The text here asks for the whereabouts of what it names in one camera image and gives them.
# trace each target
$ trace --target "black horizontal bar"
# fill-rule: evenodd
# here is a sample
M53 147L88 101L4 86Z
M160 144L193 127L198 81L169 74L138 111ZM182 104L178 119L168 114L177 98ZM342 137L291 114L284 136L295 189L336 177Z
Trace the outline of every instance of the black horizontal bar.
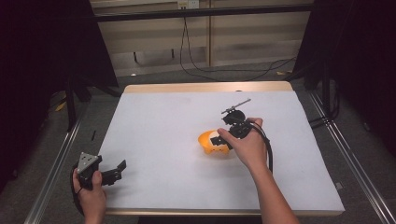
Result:
M283 6L266 6L266 7L219 7L219 8L197 8L186 10L165 10L136 13L118 13L118 14L99 14L90 17L58 18L55 20L71 21L138 21L153 19L169 18L187 18L187 17L204 17L204 16L228 16L243 14L263 14L263 13L281 13L281 12L301 12L325 9L329 7L339 7L337 1L326 4L300 4L300 5L283 5Z

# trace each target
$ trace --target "table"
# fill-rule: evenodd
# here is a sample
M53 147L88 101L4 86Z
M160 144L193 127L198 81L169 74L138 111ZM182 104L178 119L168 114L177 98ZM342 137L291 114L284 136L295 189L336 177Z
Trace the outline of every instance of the table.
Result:
M246 97L252 102L239 109L264 118L274 177L294 213L341 214L304 110L290 84L279 81L128 86L99 153L104 170L127 160L123 179L106 188L107 213L258 215L254 183L233 150L207 156L196 140L207 128L227 128L219 112Z

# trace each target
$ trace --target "forearm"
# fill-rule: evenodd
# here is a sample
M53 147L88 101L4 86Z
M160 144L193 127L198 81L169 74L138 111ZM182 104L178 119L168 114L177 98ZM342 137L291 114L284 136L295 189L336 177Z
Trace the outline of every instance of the forearm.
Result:
M259 165L249 171L259 194L262 223L299 223L269 169Z

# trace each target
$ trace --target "person's right arm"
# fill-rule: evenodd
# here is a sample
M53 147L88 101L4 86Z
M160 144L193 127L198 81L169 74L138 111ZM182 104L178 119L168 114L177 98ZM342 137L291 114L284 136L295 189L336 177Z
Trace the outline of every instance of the person's right arm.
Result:
M249 120L262 126L262 119ZM243 139L233 137L224 129L218 129L218 133L233 146L236 155L253 177L259 196L262 223L299 223L267 167L267 150L261 135L254 129Z

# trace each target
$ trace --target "person's left hand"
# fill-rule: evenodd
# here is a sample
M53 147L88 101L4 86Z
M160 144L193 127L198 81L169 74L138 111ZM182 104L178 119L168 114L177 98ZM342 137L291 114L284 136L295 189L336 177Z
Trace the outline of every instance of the person's left hand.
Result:
M93 173L92 190L88 190L81 188L76 168L73 172L73 187L75 193L78 193L85 223L102 223L106 211L106 193L102 189L102 174L100 171Z

